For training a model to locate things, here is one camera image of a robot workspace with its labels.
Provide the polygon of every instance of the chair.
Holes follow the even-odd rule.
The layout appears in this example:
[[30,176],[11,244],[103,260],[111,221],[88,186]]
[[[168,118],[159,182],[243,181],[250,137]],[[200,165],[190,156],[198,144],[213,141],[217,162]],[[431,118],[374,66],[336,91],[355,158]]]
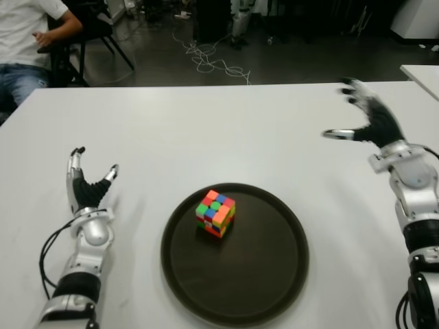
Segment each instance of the chair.
[[[83,26],[83,31],[78,35],[66,39],[61,43],[54,45],[52,47],[45,47],[39,49],[40,53],[51,53],[52,59],[52,69],[53,69],[53,81],[56,86],[65,85],[65,77],[67,75],[67,80],[69,77],[74,77],[76,81],[85,87],[89,87],[88,83],[84,79],[84,65],[85,65],[85,51],[86,43],[90,40],[101,39],[108,50],[114,55],[115,51],[107,42],[106,38],[111,42],[113,47],[122,56],[128,66],[134,70],[134,66],[128,59],[126,54],[122,51],[116,41],[113,39],[112,26],[107,22],[99,19],[97,16],[100,13],[105,14],[110,18],[110,13],[108,12],[107,5],[103,0],[64,0],[64,3],[69,7],[70,11],[81,21]],[[49,19],[49,28],[53,29],[59,26],[59,22]],[[80,45],[80,67],[79,71],[70,63],[70,46],[79,44]]]

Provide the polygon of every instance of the green square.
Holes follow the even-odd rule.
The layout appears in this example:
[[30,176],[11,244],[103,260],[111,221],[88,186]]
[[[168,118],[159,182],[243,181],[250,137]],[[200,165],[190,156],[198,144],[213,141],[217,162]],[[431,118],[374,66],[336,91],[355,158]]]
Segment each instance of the green square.
[[198,217],[203,218],[204,214],[206,213],[207,209],[209,209],[208,206],[206,206],[205,204],[200,204],[196,210],[195,213]]
[[212,202],[211,204],[211,209],[213,209],[214,211],[218,211],[218,209],[220,209],[221,204],[217,201]]

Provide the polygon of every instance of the silver metal arm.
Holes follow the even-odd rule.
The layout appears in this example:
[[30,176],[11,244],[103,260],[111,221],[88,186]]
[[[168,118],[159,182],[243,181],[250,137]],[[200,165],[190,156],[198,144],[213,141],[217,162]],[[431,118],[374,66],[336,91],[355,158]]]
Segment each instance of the silver metal arm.
[[395,211],[409,250],[408,295],[413,325],[439,328],[439,203],[438,173],[425,161],[427,152],[409,144],[392,113],[367,85],[345,79],[342,89],[368,116],[369,125],[351,130],[327,130],[323,136],[371,141],[381,153],[369,158],[375,173],[388,171],[396,195]]
[[71,236],[76,239],[52,298],[46,303],[37,329],[99,329],[96,305],[99,301],[102,265],[114,241],[110,226],[112,210],[97,207],[117,177],[113,166],[103,180],[89,184],[80,167],[85,148],[73,150],[67,165],[67,195],[74,216]]

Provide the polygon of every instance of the colorful cube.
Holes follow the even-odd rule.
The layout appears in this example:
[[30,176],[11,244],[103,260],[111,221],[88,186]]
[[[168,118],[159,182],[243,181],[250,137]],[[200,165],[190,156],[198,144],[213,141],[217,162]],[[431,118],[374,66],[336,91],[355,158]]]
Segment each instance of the colorful cube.
[[235,201],[215,191],[209,191],[195,210],[198,226],[218,238],[235,220],[235,212]]

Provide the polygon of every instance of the tabletop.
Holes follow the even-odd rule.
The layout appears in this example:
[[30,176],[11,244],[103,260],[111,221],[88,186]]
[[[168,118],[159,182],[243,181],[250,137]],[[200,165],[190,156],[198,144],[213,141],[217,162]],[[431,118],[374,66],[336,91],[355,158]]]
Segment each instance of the tabletop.
[[434,97],[436,101],[439,101],[439,66],[402,65],[401,70]]
[[[370,85],[407,139],[439,149],[439,104],[414,82]],[[0,328],[31,328],[45,303],[38,257],[71,219],[70,151],[86,146],[89,181],[120,173],[102,206],[116,239],[98,311],[104,329],[213,328],[185,310],[163,277],[167,220],[192,192],[221,182],[263,188],[297,215],[309,242],[299,299],[270,328],[393,328],[407,289],[407,250],[374,145],[322,138],[365,124],[338,84],[36,90],[0,128]],[[46,259],[59,278],[74,242]]]

